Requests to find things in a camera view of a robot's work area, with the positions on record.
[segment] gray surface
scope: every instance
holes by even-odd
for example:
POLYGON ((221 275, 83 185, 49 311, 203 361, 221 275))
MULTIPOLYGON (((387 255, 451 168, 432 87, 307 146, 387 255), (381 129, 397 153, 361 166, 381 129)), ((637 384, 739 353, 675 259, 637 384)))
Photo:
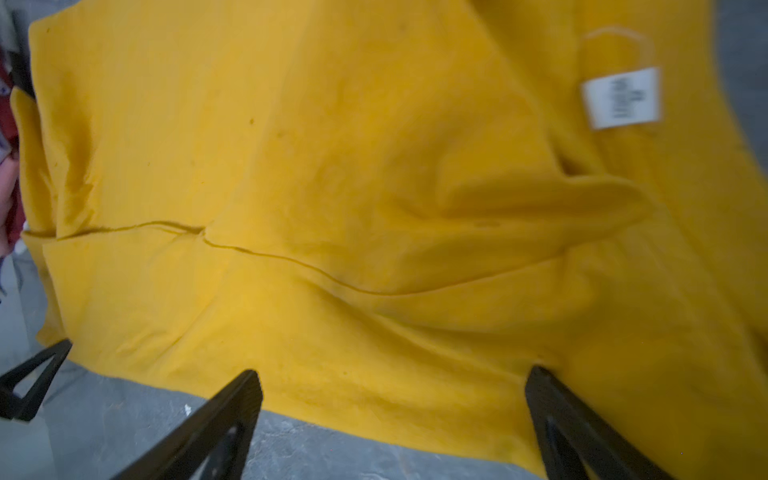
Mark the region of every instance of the gray surface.
MULTIPOLYGON (((8 3, 17 8, 16 21, 28 25, 74 1, 8 3)), ((768 124, 768 2, 722 2, 717 25, 723 84, 766 168, 768 137, 762 131, 768 124)), ((34 332, 45 314, 45 295, 28 254, 15 257, 12 266, 20 284, 14 300, 13 283, 3 283, 9 291, 0 304, 0 372, 39 349, 34 332)), ((6 263, 2 273, 7 276, 9 271, 6 263)), ((35 422, 0 423, 0 472, 9 479, 109 478, 181 423, 185 407, 195 410, 202 403, 183 393, 98 376, 67 362, 35 422), (24 448, 16 443, 20 438, 24 448)), ((416 452, 265 412, 251 442, 243 478, 535 477, 513 465, 416 452)))

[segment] black object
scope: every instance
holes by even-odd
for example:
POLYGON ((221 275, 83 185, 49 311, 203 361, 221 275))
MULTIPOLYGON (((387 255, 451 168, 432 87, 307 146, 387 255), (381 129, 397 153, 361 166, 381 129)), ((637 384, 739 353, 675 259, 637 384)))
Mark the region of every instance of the black object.
POLYGON ((531 370, 525 398, 549 480, 589 480, 582 459, 603 480, 672 480, 547 369, 531 370))
POLYGON ((0 376, 0 417, 25 422, 32 420, 38 414, 45 393, 48 392, 53 377, 67 358, 70 348, 72 348, 72 343, 64 339, 0 376), (19 382, 51 357, 51 362, 23 398, 13 393, 13 389, 19 382))
POLYGON ((262 400, 259 376, 253 370, 242 372, 112 480, 190 478, 206 457, 200 480, 240 478, 262 400))

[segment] gray table surface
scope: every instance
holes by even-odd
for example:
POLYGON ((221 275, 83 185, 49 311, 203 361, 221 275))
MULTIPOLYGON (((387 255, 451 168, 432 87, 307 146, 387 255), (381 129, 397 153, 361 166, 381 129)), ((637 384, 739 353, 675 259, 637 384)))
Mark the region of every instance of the gray table surface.
MULTIPOLYGON (((33 20, 75 0, 6 0, 26 42, 33 20)), ((726 0, 717 15, 723 86, 763 168, 768 167, 768 2, 726 0)), ((40 349, 35 341, 46 299, 28 253, 0 271, 0 372, 40 349)), ((179 392, 91 373, 66 362, 29 425, 0 422, 0 475, 110 478, 204 401, 179 392)), ((263 412, 243 478, 426 480, 534 479, 514 465, 417 452, 263 412)))

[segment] yellow shirt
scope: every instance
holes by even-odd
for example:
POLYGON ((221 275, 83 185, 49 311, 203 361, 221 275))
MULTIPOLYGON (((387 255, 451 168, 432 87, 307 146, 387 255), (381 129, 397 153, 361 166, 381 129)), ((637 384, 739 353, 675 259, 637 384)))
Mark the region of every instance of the yellow shirt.
POLYGON ((39 339, 540 475, 542 364, 678 478, 768 467, 768 195, 701 0, 84 0, 13 94, 39 339), (659 68, 662 119, 581 85, 659 68))

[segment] size label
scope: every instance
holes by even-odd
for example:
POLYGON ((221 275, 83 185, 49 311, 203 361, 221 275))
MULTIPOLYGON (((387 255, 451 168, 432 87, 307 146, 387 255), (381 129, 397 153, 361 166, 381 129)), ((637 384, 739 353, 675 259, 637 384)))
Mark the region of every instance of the size label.
POLYGON ((595 78, 581 88, 595 130, 660 120, 658 68, 595 78))

